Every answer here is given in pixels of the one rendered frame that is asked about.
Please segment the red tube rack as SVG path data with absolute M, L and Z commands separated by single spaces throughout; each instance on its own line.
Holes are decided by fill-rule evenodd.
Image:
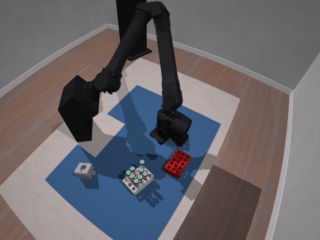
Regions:
M 179 149 L 176 149 L 176 151 L 164 167 L 164 172 L 179 179 L 190 159 L 191 155 Z

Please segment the blue bench mat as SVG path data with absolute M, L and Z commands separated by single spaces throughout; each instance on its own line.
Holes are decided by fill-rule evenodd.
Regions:
M 157 240 L 182 200 L 221 125 L 183 105 L 192 120 L 183 146 L 160 145 L 150 136 L 157 127 L 163 97 L 135 86 L 107 114 L 125 125 L 94 157 L 78 144 L 45 179 L 70 205 L 113 240 Z M 191 158 L 179 179 L 164 172 L 179 149 Z M 126 171 L 144 160 L 154 176 L 135 196 L 124 185 Z M 79 163 L 92 164 L 92 179 L 74 174 Z

